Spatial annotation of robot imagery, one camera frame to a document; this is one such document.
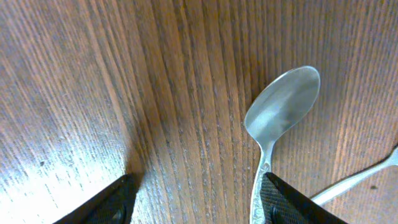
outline dark wood streak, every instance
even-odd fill
[[[136,172],[133,223],[247,223],[260,151],[243,119],[301,65],[320,95],[272,170],[311,196],[398,143],[397,34],[397,1],[3,1],[2,222],[54,222]],[[392,223],[397,178],[325,208]]]

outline wood grain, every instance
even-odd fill
[[[259,147],[243,119],[280,74],[318,69],[273,171],[305,195],[398,143],[397,1],[1,1],[0,217],[51,223],[126,172],[133,223],[247,223]],[[398,220],[398,169],[325,208]]]

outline silver spoon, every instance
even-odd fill
[[[311,198],[311,200],[318,205],[323,205],[324,203],[327,203],[329,200],[333,199],[334,197],[345,193],[347,190],[351,189],[352,187],[359,184],[360,182],[370,177],[371,175],[389,166],[398,166],[398,146],[393,150],[391,155],[383,162],[380,162],[379,164],[369,167],[357,174],[352,175],[351,177],[348,177],[344,180],[341,180],[333,184],[326,190],[323,190],[322,192]]]
[[[275,142],[311,109],[320,87],[317,70],[304,66],[290,70],[263,90],[244,119],[248,133],[261,148],[259,167],[251,195],[250,223],[265,223],[260,199],[262,176],[271,171]]]

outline brown wood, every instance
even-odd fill
[[[1,1],[0,211],[51,223],[126,172],[134,223],[248,223],[243,119],[285,71],[321,75],[273,171],[311,196],[398,143],[397,1]],[[325,208],[398,220],[398,169]]]

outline wooden surface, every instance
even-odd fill
[[[398,143],[397,1],[0,2],[0,219],[51,223],[126,172],[134,223],[248,223],[243,126],[280,74],[320,72],[273,171],[307,196]],[[398,168],[325,208],[396,223]]]

